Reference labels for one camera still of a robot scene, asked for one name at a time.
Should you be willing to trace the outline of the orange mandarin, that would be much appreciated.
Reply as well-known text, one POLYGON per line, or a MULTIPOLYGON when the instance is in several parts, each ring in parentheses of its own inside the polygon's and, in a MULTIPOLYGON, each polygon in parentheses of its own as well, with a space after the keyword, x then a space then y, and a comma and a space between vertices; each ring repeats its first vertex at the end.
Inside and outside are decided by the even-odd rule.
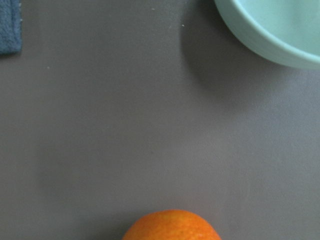
POLYGON ((216 230, 201 216, 181 209, 149 213, 139 218, 123 240, 219 240, 216 230))

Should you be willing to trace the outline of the mint green bowl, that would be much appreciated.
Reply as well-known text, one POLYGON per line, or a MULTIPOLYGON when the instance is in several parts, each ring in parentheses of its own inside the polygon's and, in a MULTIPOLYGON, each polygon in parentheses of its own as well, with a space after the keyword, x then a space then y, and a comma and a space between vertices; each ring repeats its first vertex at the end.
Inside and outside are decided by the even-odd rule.
POLYGON ((216 0, 234 36, 274 63, 309 70, 320 68, 318 0, 216 0))

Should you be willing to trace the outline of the grey folded cloth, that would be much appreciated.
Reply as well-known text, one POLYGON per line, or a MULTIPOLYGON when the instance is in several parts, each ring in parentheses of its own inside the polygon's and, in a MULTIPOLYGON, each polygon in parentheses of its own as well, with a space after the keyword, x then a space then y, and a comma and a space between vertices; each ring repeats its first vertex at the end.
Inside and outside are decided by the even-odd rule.
POLYGON ((0 1, 0 54, 16 54, 22 49, 21 1, 0 1))

